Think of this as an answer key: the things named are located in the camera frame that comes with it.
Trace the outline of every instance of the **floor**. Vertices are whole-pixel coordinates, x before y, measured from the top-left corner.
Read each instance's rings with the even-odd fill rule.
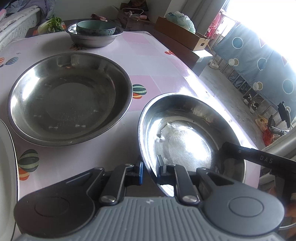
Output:
[[[262,150],[265,147],[262,139],[263,134],[254,122],[258,118],[258,113],[256,111],[255,114],[252,114],[249,111],[249,107],[242,100],[242,93],[234,87],[219,69],[211,69],[206,66],[199,77],[226,106],[257,148]]]

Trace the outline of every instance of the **white sneaker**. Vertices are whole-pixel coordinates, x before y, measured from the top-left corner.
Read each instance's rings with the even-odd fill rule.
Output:
[[[219,65],[217,65],[217,62],[214,59],[211,59],[210,65],[212,69],[219,69]]]

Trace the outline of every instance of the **table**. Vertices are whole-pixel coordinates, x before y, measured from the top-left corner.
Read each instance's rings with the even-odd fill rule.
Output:
[[[141,84],[147,93],[133,98],[124,117],[102,135],[73,146],[47,148],[31,144],[10,127],[6,115],[8,93],[23,71],[46,57],[64,52],[89,52],[107,57],[128,73],[132,84]],[[124,32],[110,45],[102,48],[81,48],[72,43],[66,32],[52,33],[11,42],[2,52],[4,63],[17,60],[0,68],[0,118],[11,131],[16,154],[33,149],[38,152],[39,166],[29,177],[20,181],[20,196],[54,184],[78,173],[102,166],[113,170],[123,163],[135,163],[139,156],[137,123],[142,109],[161,93],[179,92],[195,96],[219,112],[235,131],[240,144],[255,147],[247,134],[237,124],[227,109],[211,93],[204,83],[172,52],[148,32]],[[257,187],[260,166],[247,162],[246,183]],[[135,187],[131,195],[161,195],[151,179],[144,178],[145,188]]]

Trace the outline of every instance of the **striped balloon print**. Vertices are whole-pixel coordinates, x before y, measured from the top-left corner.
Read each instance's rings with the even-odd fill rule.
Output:
[[[38,152],[30,149],[25,151],[17,160],[17,164],[26,172],[33,172],[39,165]]]
[[[13,57],[10,60],[8,60],[5,65],[11,65],[14,64],[18,60],[18,57]]]
[[[135,84],[133,85],[133,92],[140,95],[145,95],[147,93],[147,90],[143,85]]]
[[[134,99],[141,99],[143,95],[147,93],[146,88],[140,84],[133,85],[133,98]]]
[[[19,177],[21,181],[26,181],[29,177],[30,173],[24,171],[19,167]]]

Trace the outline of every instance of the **black handle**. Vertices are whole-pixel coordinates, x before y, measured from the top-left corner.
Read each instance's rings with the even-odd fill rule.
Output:
[[[296,162],[288,158],[252,148],[241,147],[229,142],[225,142],[222,145],[222,151],[228,158],[246,159],[280,173],[296,174]]]

